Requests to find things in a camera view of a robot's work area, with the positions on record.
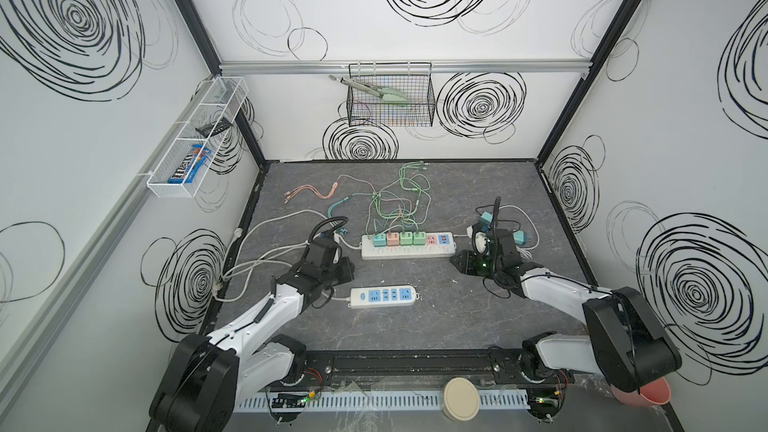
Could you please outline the long colourful power strip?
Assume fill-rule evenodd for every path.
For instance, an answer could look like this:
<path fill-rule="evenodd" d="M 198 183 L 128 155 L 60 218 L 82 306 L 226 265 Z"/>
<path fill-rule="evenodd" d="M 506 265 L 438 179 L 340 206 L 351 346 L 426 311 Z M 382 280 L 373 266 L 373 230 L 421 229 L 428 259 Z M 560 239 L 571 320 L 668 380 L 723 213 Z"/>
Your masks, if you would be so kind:
<path fill-rule="evenodd" d="M 362 237 L 360 251 L 363 260 L 395 260 L 449 258 L 456 253 L 454 236 L 450 232 L 426 232 L 424 246 L 375 247 L 373 235 Z"/>

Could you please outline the pink plug adapter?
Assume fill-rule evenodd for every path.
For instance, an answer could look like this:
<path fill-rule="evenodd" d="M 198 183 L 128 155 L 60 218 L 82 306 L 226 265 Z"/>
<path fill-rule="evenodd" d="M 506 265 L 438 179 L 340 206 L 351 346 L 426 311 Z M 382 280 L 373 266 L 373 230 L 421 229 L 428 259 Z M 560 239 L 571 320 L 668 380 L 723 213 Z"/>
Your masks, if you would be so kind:
<path fill-rule="evenodd" d="M 398 232 L 388 232 L 386 234 L 386 243 L 388 247 L 397 247 L 400 245 L 400 234 Z"/>

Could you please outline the light green plug adapter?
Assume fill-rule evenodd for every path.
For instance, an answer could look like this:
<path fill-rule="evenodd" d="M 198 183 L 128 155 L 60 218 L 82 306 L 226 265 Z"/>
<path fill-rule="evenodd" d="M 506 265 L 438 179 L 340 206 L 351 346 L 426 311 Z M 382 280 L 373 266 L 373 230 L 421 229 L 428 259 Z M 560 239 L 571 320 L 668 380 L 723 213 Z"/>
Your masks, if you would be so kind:
<path fill-rule="evenodd" d="M 413 233 L 410 231 L 404 231 L 399 234 L 400 246 L 411 246 L 413 244 Z"/>

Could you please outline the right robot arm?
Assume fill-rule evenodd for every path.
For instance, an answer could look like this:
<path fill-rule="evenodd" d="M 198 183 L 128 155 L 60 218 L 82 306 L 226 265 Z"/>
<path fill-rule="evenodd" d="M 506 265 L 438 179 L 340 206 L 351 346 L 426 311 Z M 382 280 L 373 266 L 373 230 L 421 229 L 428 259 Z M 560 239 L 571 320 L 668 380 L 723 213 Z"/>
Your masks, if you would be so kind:
<path fill-rule="evenodd" d="M 681 352 L 638 290 L 585 284 L 527 261 L 508 230 L 471 231 L 469 248 L 450 259 L 459 273 L 489 279 L 506 297 L 543 303 L 586 328 L 583 335 L 544 332 L 525 340 L 519 367 L 527 380 L 570 370 L 637 392 L 682 367 Z"/>

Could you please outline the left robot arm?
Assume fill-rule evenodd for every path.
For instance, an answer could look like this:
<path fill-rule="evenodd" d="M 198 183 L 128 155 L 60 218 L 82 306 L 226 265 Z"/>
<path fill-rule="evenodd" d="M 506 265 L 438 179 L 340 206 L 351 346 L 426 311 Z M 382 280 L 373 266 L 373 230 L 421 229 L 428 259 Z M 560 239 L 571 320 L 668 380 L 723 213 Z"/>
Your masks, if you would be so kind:
<path fill-rule="evenodd" d="M 335 233 L 312 233 L 300 259 L 260 301 L 223 327 L 178 343 L 150 403 L 149 430 L 221 431 L 243 400 L 275 381 L 300 380 L 306 347 L 280 328 L 353 277 Z"/>

